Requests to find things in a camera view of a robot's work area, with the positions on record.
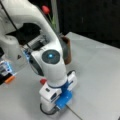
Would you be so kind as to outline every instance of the black cable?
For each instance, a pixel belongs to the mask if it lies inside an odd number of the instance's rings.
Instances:
[[[14,24],[13,20],[11,19],[11,17],[9,16],[9,14],[8,14],[6,8],[4,7],[3,3],[1,2],[1,0],[0,0],[0,4],[1,4],[1,6],[2,6],[4,12],[5,12],[5,14],[7,15],[8,19],[10,20],[11,24],[12,24],[13,27],[15,28],[15,30],[16,30],[19,34],[21,34],[20,31],[18,30],[18,28],[16,27],[16,25]]]
[[[59,109],[58,109],[57,107],[55,107],[52,113],[46,113],[46,112],[43,111],[43,109],[42,109],[42,103],[40,104],[40,110],[41,110],[42,113],[44,113],[45,115],[54,115],[56,112],[59,111]]]

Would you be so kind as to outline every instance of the table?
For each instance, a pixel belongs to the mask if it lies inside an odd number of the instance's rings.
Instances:
[[[78,85],[69,106],[83,120],[118,120],[120,117],[120,49],[69,33],[72,63]]]
[[[120,50],[72,32],[67,37],[72,49],[67,71],[76,70],[78,77],[69,105],[72,111],[66,108],[51,117],[42,114],[40,76],[26,65],[10,85],[0,86],[0,120],[118,120]]]

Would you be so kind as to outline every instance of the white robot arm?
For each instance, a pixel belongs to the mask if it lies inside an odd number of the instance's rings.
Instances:
[[[43,46],[39,51],[31,53],[30,63],[39,75],[45,76],[47,79],[47,82],[39,92],[42,111],[49,113],[55,107],[58,109],[64,108],[72,98],[71,90],[77,81],[74,71],[69,72],[68,75],[66,73],[64,59],[67,58],[69,52],[66,44],[57,36],[42,11],[28,0],[0,1],[18,27],[22,26],[23,23],[35,23],[49,39],[50,42],[47,45]],[[1,20],[5,24],[8,19],[2,7],[0,7],[0,13]],[[1,36],[5,36],[6,31],[5,29],[0,31],[0,44],[3,44],[4,40],[6,40],[5,37],[1,39]]]

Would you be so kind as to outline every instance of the white robot link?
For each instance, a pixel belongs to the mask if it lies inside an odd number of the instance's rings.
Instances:
[[[0,4],[0,46],[8,58],[11,56],[16,58],[20,54],[19,61],[11,58],[11,60],[17,61],[18,66],[24,64],[24,56],[18,47],[17,39],[6,36],[7,33],[15,31],[12,22],[18,28],[23,23],[37,24],[50,41],[39,51],[31,53],[30,63],[39,75],[47,79],[39,91],[41,96],[40,108],[43,113],[52,115],[68,104],[72,99],[71,91],[77,84],[75,71],[66,73],[64,59],[68,56],[68,48],[52,29],[42,11],[28,0],[0,0]]]

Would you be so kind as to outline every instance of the blue object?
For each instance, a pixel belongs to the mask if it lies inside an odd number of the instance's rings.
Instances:
[[[48,58],[50,58],[50,59],[53,58],[53,57],[54,57],[53,54],[49,54],[49,55],[48,55]]]
[[[66,104],[70,101],[70,99],[72,99],[72,92],[66,90],[60,95],[59,99],[56,100],[55,104],[59,109],[63,109],[66,106]]]

